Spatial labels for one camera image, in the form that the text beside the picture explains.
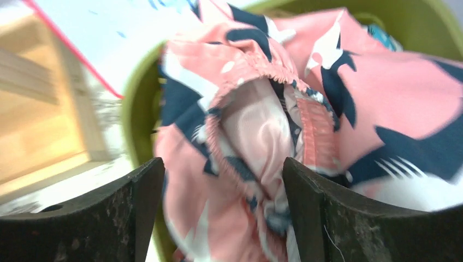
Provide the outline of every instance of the white bird print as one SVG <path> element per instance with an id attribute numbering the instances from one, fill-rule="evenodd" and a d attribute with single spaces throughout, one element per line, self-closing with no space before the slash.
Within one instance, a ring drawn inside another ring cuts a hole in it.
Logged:
<path id="1" fill-rule="evenodd" d="M 320 38 L 315 41 L 312 49 L 312 53 L 308 59 L 304 77 L 307 77 L 310 71 L 319 65 L 317 61 L 313 59 L 313 55 L 318 53 L 322 57 L 322 67 L 330 69 L 331 66 L 336 62 L 342 55 L 342 50 L 337 48 L 337 42 L 339 41 L 339 35 L 341 34 L 341 25 L 339 19 L 344 14 L 344 10 L 341 11 L 333 26 Z"/>
<path id="2" fill-rule="evenodd" d="M 280 31 L 271 18 L 265 17 L 265 20 L 267 21 L 267 27 L 269 29 L 269 36 L 276 40 L 278 43 L 284 44 L 296 36 L 296 30 L 285 29 Z"/>
<path id="3" fill-rule="evenodd" d="M 352 187 L 352 190 L 367 195 L 369 188 L 375 188 L 368 197 L 399 207 L 421 211 L 437 211 L 463 203 L 462 185 L 449 183 L 435 174 L 423 172 L 410 161 L 398 157 L 381 159 L 376 164 L 386 171 L 390 178 L 377 178 Z"/>
<path id="4" fill-rule="evenodd" d="M 198 105 L 203 112 L 206 112 L 218 91 L 218 86 L 208 79 L 184 68 L 179 58 L 170 50 L 167 50 L 164 54 L 163 61 L 164 73 L 197 92 L 201 96 L 198 100 Z"/>
<path id="5" fill-rule="evenodd" d="M 209 248 L 208 213 L 209 201 L 206 201 L 203 212 L 199 217 L 196 229 L 192 228 L 185 237 L 185 240 L 182 241 L 182 245 L 179 245 L 181 248 L 185 248 L 182 250 L 191 256 L 194 259 L 194 262 L 218 262 L 218 260 L 214 260 L 212 258 Z"/>

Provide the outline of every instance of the white paper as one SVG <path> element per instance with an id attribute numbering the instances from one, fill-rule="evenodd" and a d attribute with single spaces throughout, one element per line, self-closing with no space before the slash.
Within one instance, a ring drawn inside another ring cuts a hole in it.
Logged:
<path id="1" fill-rule="evenodd" d="M 231 0 L 243 8 L 264 0 Z M 84 64 L 117 94 L 124 94 L 138 64 L 189 23 L 180 15 L 196 0 L 32 0 L 81 53 Z"/>

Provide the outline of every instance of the red edge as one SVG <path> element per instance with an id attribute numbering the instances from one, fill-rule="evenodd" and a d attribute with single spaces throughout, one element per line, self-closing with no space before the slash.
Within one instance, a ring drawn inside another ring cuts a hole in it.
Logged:
<path id="1" fill-rule="evenodd" d="M 48 16 L 43 12 L 34 0 L 23 0 L 26 5 L 28 5 L 32 10 L 35 11 L 35 14 L 42 20 L 44 23 L 58 36 L 58 38 L 63 41 L 71 51 L 76 55 L 76 57 L 92 72 L 94 76 L 103 84 L 103 86 L 117 98 L 124 98 L 123 95 L 118 94 L 106 80 L 95 70 L 95 68 L 88 62 L 85 56 L 79 52 L 79 50 L 72 44 L 72 42 L 61 32 L 61 30 L 48 18 Z"/>

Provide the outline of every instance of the white thread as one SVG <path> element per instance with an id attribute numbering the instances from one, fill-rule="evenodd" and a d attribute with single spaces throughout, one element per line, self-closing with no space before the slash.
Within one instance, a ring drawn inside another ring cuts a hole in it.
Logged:
<path id="1" fill-rule="evenodd" d="M 341 250 L 337 247 L 336 244 L 334 244 L 334 241 L 331 239 L 330 234 L 328 233 L 327 226 L 324 225 L 323 227 L 325 228 L 325 232 L 327 233 L 328 239 L 331 241 L 331 243 L 333 244 L 333 246 L 334 246 L 334 247 L 339 251 L 339 253 L 341 254 L 342 261 L 346 262 L 346 260 L 345 260 L 345 258 L 344 258 L 344 255 L 342 254 Z"/>

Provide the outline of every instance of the navy blue pattern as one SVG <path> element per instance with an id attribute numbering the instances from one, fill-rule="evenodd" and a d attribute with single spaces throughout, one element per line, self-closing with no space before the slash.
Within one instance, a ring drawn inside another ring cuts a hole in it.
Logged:
<path id="1" fill-rule="evenodd" d="M 294 154 L 296 154 L 296 144 L 298 143 L 299 135 L 302 133 L 302 129 L 298 124 L 296 124 L 291 116 L 288 113 L 288 109 L 286 108 L 286 101 L 284 99 L 284 84 L 278 83 L 275 80 L 270 80 L 270 84 L 272 85 L 276 96 L 280 100 L 281 106 L 283 107 L 284 114 L 286 115 L 286 118 L 288 119 L 289 123 L 289 131 L 291 133 L 291 139 L 293 141 L 293 148 L 294 148 Z"/>
<path id="2" fill-rule="evenodd" d="M 256 196 L 253 196 L 252 199 L 246 199 L 246 202 L 249 204 L 249 208 L 251 209 L 251 212 L 254 212 L 257 208 Z"/>
<path id="3" fill-rule="evenodd" d="M 259 45 L 269 62 L 272 62 L 269 38 L 261 30 L 254 28 L 232 29 L 227 32 L 226 37 L 229 41 L 254 40 Z"/>
<path id="4" fill-rule="evenodd" d="M 222 109 L 220 108 L 209 108 L 209 110 L 206 112 L 208 115 L 213 115 L 215 117 L 220 118 L 222 115 Z"/>
<path id="5" fill-rule="evenodd" d="M 316 90 L 313 90 L 313 89 L 310 89 L 310 88 L 307 88 L 307 90 L 305 92 L 309 97 L 314 97 L 314 96 L 317 96 L 317 95 L 321 94 L 320 92 L 318 92 Z M 339 126 L 340 126 L 339 118 L 334 113 L 333 107 L 331 106 L 330 103 L 328 103 L 328 100 L 327 100 L 327 98 L 325 96 L 323 97 L 323 100 L 322 100 L 321 104 L 322 104 L 322 106 L 324 106 L 327 109 L 328 113 L 331 113 L 333 115 L 334 130 L 335 131 L 339 130 Z"/>
<path id="6" fill-rule="evenodd" d="M 185 138 L 189 139 L 192 145 L 207 159 L 204 172 L 217 176 L 212 171 L 210 152 L 206 145 L 193 140 L 195 130 L 205 123 L 205 114 L 198 105 L 201 96 L 188 86 L 170 78 L 164 73 L 162 67 L 159 68 L 160 76 L 166 79 L 166 83 L 162 85 L 163 99 L 165 100 L 161 112 L 162 126 L 169 126 L 174 123 L 183 132 Z"/>
<path id="7" fill-rule="evenodd" d="M 168 184 L 169 184 L 169 173 L 166 170 L 164 172 L 164 181 L 162 182 L 162 192 L 161 192 L 162 198 L 164 198 L 165 196 L 165 190 Z"/>
<path id="8" fill-rule="evenodd" d="M 194 6 L 191 7 L 191 11 L 193 11 L 193 13 L 196 15 L 196 17 L 202 21 L 202 18 L 201 18 L 201 11 L 199 10 L 199 0 L 197 0 L 196 4 Z"/>
<path id="9" fill-rule="evenodd" d="M 161 85 L 165 101 L 161 110 L 161 126 L 169 126 L 195 104 L 201 96 L 188 86 L 165 75 L 162 67 L 159 67 L 159 74 L 160 77 L 166 79 L 166 83 Z"/>
<path id="10" fill-rule="evenodd" d="M 341 47 L 341 36 L 337 42 L 337 48 Z M 341 117 L 342 114 L 346 116 L 352 127 L 355 127 L 357 121 L 357 112 L 355 109 L 355 102 L 351 96 L 351 93 L 342 82 L 338 74 L 339 67 L 347 64 L 354 72 L 357 68 L 351 57 L 353 53 L 343 50 L 341 57 L 331 66 L 330 69 L 324 67 L 321 68 L 322 73 L 322 85 L 325 94 L 328 97 L 328 101 L 333 107 L 334 113 L 337 117 Z"/>
<path id="11" fill-rule="evenodd" d="M 436 63 L 450 77 L 463 83 L 463 69 L 454 65 L 425 58 Z M 463 164 L 463 98 L 460 115 L 439 132 L 423 139 L 414 139 L 394 130 L 376 127 L 376 134 L 384 145 L 359 159 L 349 167 L 352 175 L 352 185 L 363 181 L 388 176 L 376 162 L 384 164 L 384 160 L 391 164 L 400 162 L 414 171 L 402 159 L 415 165 L 421 172 L 434 174 L 443 180 L 451 181 Z M 395 165 L 404 174 L 400 165 Z"/>
<path id="12" fill-rule="evenodd" d="M 256 176 L 243 159 L 238 157 L 225 157 L 225 159 L 235 168 L 236 172 L 240 174 L 243 181 L 256 181 Z"/>
<path id="13" fill-rule="evenodd" d="M 398 49 L 402 50 L 403 47 L 395 41 L 395 39 L 381 29 L 379 25 L 371 24 L 367 26 L 368 34 L 374 39 L 378 40 L 383 44 L 384 47 L 390 51 L 397 51 Z"/>
<path id="14" fill-rule="evenodd" d="M 452 64 L 448 64 L 446 62 L 439 61 L 439 60 L 433 59 L 433 58 L 425 58 L 425 59 L 436 63 L 436 65 L 438 67 L 440 67 L 442 70 L 444 70 L 447 74 L 449 74 L 455 80 L 458 80 L 460 83 L 463 83 L 463 68 L 456 67 L 456 66 L 454 66 Z"/>
<path id="15" fill-rule="evenodd" d="M 289 209 L 282 213 L 270 213 L 265 221 L 267 226 L 279 236 L 285 236 L 286 230 L 292 224 Z"/>
<path id="16" fill-rule="evenodd" d="M 265 20 L 265 16 L 263 15 L 254 15 L 243 11 L 239 8 L 236 8 L 230 5 L 231 13 L 233 14 L 233 19 L 240 23 L 246 23 L 248 25 L 252 25 L 257 27 L 259 30 L 264 32 L 265 34 L 269 34 L 269 26 L 267 25 L 267 21 Z"/>

